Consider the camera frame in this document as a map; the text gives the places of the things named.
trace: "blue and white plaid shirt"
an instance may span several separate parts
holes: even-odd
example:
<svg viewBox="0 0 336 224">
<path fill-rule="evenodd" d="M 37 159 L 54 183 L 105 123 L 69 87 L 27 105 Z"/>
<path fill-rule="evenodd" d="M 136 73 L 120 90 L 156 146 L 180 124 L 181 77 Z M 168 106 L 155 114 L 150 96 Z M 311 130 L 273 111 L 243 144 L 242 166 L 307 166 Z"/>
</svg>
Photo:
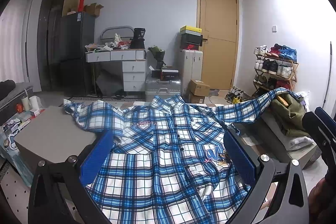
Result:
<svg viewBox="0 0 336 224">
<path fill-rule="evenodd" d="M 253 122 L 287 92 L 220 107 L 187 105 L 176 95 L 124 110 L 103 101 L 83 107 L 64 100 L 64 108 L 83 129 L 119 137 L 86 186 L 111 223 L 212 224 L 225 223 L 250 189 L 226 162 L 220 124 Z"/>
</svg>

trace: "wooden shoe rack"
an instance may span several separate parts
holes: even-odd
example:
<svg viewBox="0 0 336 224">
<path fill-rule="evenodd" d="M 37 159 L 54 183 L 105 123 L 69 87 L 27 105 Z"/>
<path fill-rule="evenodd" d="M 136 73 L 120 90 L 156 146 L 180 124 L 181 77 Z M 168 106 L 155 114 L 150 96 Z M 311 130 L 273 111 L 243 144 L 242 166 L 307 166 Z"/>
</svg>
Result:
<svg viewBox="0 0 336 224">
<path fill-rule="evenodd" d="M 254 69 L 257 73 L 257 75 L 263 75 L 264 73 L 267 74 L 266 76 L 266 79 L 267 79 L 267 82 L 269 80 L 270 77 L 273 77 L 273 78 L 276 78 L 276 79 L 279 79 L 279 80 L 284 80 L 284 81 L 288 81 L 289 82 L 289 85 L 291 87 L 291 91 L 294 90 L 294 87 L 297 83 L 297 75 L 296 75 L 296 70 L 299 66 L 299 63 L 297 62 L 293 62 L 292 60 L 288 60 L 288 59 L 283 59 L 283 58 L 279 58 L 279 57 L 274 57 L 274 56 L 267 56 L 267 55 L 260 55 L 260 54 L 256 54 L 257 57 L 261 57 L 264 61 L 268 58 L 270 60 L 278 60 L 278 61 L 282 61 L 282 62 L 286 62 L 286 63 L 289 63 L 292 65 L 292 74 L 290 75 L 289 78 L 285 78 L 285 77 L 282 77 L 282 76 L 279 76 L 279 75 L 274 75 L 274 74 L 271 74 L 271 73 L 268 73 L 268 72 L 264 72 L 262 70 L 258 70 L 258 69 Z M 264 90 L 267 90 L 267 91 L 270 91 L 269 89 L 267 89 L 265 86 L 263 85 L 259 85 L 255 82 L 253 82 L 253 85 L 256 89 L 258 88 L 262 88 Z"/>
</svg>

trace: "white curtain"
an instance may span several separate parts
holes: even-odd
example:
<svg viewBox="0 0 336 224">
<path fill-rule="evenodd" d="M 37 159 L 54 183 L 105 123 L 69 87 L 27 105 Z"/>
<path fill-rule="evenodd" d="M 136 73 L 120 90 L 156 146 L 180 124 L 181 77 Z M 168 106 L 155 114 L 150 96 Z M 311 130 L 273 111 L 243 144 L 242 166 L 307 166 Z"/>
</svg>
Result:
<svg viewBox="0 0 336 224">
<path fill-rule="evenodd" d="M 0 16 L 0 81 L 24 82 L 23 23 L 28 0 L 11 0 Z"/>
</svg>

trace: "silver suitcase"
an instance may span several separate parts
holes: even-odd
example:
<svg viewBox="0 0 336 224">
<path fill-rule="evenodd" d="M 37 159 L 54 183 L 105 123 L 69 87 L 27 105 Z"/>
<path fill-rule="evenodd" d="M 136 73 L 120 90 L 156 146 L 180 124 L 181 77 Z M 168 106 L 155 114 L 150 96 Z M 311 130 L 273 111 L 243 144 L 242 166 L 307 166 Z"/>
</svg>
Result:
<svg viewBox="0 0 336 224">
<path fill-rule="evenodd" d="M 161 81 L 148 77 L 145 83 L 146 102 L 152 102 L 155 95 L 162 99 L 170 98 L 181 94 L 181 80 Z"/>
</svg>

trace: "white desk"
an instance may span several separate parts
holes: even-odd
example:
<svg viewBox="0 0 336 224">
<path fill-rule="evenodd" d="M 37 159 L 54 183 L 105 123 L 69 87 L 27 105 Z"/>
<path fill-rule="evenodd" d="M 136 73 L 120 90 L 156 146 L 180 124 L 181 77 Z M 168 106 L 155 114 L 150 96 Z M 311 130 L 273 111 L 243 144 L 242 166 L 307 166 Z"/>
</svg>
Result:
<svg viewBox="0 0 336 224">
<path fill-rule="evenodd" d="M 144 91 L 147 68 L 145 50 L 99 51 L 85 55 L 88 63 L 122 61 L 124 91 Z"/>
</svg>

